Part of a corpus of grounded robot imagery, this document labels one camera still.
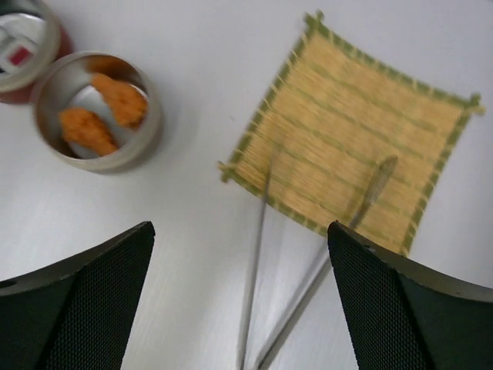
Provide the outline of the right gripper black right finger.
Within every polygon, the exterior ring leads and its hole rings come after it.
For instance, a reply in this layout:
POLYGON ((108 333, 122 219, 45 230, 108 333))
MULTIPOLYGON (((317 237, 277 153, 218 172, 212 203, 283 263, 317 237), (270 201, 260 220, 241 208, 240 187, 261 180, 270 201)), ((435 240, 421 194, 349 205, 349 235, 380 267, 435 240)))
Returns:
POLYGON ((490 369, 492 290, 334 221, 328 252, 360 369, 490 369))

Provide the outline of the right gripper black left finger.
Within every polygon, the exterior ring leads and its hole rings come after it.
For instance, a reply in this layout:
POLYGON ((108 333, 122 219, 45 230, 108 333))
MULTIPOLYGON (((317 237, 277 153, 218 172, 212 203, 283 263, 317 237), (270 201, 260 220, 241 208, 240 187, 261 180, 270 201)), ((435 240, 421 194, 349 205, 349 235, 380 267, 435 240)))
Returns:
POLYGON ((153 252, 149 221, 1 282, 3 369, 119 369, 153 252))

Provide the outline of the metal tongs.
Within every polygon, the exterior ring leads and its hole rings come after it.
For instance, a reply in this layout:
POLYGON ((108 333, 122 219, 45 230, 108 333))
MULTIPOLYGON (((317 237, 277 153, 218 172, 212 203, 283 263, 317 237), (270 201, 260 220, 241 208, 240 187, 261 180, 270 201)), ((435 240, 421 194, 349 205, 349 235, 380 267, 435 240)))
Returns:
MULTIPOLYGON (((259 301, 262 285, 269 275, 267 272, 267 262, 263 260, 263 229, 269 200, 270 178, 273 165, 277 160, 279 152, 280 145, 277 144, 273 147, 272 153, 270 154, 261 197, 260 213, 257 222, 257 235, 250 262, 249 280, 245 286, 245 301, 243 303, 236 364, 238 369, 245 369, 248 365, 249 357, 253 354, 253 337, 251 335, 255 332, 257 314, 260 309, 259 301)), ((374 171, 367 186, 364 199, 350 219, 349 228, 354 229, 359 226, 366 213, 380 196, 386 183, 394 172, 397 162, 397 156, 390 155, 377 165, 377 169, 374 171)))

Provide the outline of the orange fried nugget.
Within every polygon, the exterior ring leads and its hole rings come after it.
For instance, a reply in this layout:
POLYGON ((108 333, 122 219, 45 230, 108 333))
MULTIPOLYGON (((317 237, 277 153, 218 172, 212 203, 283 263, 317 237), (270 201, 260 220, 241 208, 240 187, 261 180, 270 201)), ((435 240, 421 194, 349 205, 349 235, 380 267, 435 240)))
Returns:
POLYGON ((84 146, 99 156, 107 156, 118 150, 109 129, 94 112, 72 107, 59 112, 58 117, 66 142, 84 146))
POLYGON ((148 103, 135 87, 102 73, 92 75, 91 85, 102 96, 120 126, 138 130, 146 115, 148 103))

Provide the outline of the sushi roll with red centre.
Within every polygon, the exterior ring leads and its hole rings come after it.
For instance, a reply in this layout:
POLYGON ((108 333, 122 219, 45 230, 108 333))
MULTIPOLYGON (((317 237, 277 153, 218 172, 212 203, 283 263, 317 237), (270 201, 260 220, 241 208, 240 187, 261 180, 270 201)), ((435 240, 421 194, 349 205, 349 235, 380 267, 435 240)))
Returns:
POLYGON ((37 53, 38 46, 26 38, 8 37, 1 42, 1 74, 15 74, 37 53))

